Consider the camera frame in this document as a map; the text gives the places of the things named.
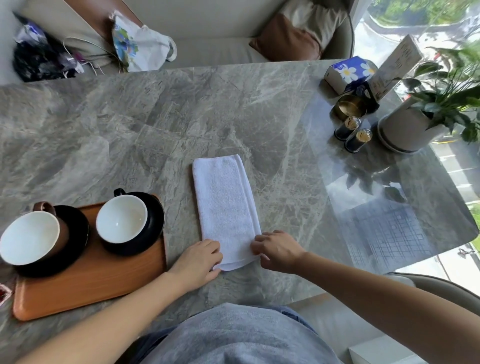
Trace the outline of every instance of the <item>folded towel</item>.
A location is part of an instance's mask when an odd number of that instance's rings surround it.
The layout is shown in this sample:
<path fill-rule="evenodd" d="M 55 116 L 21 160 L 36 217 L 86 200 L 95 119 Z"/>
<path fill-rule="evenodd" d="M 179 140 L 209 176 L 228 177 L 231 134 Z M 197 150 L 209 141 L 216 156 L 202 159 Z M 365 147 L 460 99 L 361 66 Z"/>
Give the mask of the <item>folded towel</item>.
<path fill-rule="evenodd" d="M 220 242 L 218 267 L 234 270 L 255 260 L 250 243 L 262 231 L 240 156 L 194 160 L 193 180 L 202 239 Z"/>

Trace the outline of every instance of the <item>white tote bag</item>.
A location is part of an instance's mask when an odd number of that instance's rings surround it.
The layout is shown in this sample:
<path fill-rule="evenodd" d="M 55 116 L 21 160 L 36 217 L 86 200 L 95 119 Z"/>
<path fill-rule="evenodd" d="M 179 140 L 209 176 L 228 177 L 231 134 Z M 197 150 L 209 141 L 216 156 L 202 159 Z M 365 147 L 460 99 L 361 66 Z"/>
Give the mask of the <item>white tote bag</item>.
<path fill-rule="evenodd" d="M 113 45 L 128 72 L 159 70 L 165 60 L 172 62 L 177 57 L 177 46 L 169 36 L 146 25 L 139 27 L 118 11 L 112 14 L 111 19 L 115 23 Z M 168 57 L 170 47 L 173 52 Z"/>

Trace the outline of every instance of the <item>brown cup handle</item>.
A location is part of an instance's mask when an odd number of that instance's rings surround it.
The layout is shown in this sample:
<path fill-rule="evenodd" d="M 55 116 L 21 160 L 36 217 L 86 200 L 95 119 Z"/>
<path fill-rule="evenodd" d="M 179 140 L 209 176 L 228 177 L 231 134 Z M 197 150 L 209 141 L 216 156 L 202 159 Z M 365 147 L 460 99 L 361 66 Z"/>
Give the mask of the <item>brown cup handle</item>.
<path fill-rule="evenodd" d="M 123 194 L 127 194 L 123 188 L 117 188 L 115 191 L 113 191 L 113 195 L 115 197 L 122 196 Z"/>
<path fill-rule="evenodd" d="M 53 216 L 57 215 L 53 205 L 47 201 L 37 202 L 35 205 L 33 205 L 33 211 L 45 211 L 52 214 Z"/>

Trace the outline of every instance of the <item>person's left arm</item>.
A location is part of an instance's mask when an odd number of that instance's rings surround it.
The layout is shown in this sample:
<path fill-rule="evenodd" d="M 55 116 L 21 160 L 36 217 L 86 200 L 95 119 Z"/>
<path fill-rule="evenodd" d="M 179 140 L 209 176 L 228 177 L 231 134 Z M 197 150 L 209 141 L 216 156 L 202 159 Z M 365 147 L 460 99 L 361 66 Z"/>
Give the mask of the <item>person's left arm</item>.
<path fill-rule="evenodd" d="M 169 304 L 220 273 L 220 243 L 197 242 L 146 286 L 50 339 L 17 364 L 113 364 Z"/>

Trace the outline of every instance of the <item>hand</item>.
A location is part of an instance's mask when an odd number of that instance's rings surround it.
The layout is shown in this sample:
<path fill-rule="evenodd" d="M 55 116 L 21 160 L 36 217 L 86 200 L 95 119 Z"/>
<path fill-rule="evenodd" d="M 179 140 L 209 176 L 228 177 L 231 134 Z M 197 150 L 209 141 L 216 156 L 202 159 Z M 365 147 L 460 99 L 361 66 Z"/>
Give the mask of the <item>hand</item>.
<path fill-rule="evenodd" d="M 294 273 L 295 266 L 306 254 L 305 249 L 282 230 L 262 232 L 255 236 L 250 247 L 254 254 L 262 254 L 260 265 L 263 268 L 283 273 Z"/>
<path fill-rule="evenodd" d="M 222 259 L 220 243 L 205 239 L 189 246 L 169 270 L 169 273 L 177 276 L 180 284 L 185 288 L 185 293 L 190 292 L 217 278 L 221 269 L 210 270 Z"/>

